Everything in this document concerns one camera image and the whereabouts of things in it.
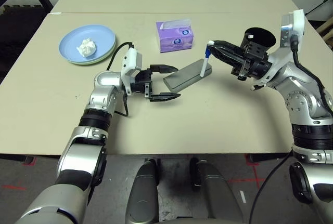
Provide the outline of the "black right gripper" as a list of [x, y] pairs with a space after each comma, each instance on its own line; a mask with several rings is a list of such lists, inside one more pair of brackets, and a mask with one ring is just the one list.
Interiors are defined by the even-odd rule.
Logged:
[[233, 66], [231, 74], [241, 81], [248, 77], [260, 79], [272, 66], [268, 61], [269, 47], [255, 42], [240, 48], [227, 41], [214, 41], [214, 46], [208, 45], [207, 48], [211, 55]]

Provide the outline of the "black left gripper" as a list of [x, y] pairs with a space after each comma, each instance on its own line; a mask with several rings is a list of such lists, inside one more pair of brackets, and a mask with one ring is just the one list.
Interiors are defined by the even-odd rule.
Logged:
[[141, 70], [135, 77], [134, 82], [131, 82], [131, 90], [133, 93], [141, 93], [145, 99], [150, 102], [164, 102], [180, 97], [177, 93], [160, 93], [152, 94], [152, 73], [173, 73], [177, 72], [178, 68], [165, 64], [151, 64], [149, 69]]

